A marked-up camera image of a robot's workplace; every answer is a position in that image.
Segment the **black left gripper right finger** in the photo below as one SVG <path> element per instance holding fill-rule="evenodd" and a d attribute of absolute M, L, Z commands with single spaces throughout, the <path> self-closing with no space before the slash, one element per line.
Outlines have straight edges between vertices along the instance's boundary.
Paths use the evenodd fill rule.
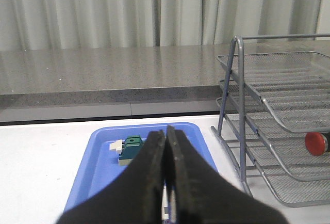
<path fill-rule="evenodd" d="M 279 211 L 227 182 L 173 126 L 167 127 L 166 158 L 174 223 L 287 223 Z"/>

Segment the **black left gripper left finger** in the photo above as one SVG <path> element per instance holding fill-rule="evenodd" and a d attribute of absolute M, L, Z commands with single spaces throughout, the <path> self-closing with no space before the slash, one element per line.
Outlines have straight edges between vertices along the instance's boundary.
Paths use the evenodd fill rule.
<path fill-rule="evenodd" d="M 126 169 L 58 223 L 161 223 L 165 135 L 153 131 Z"/>

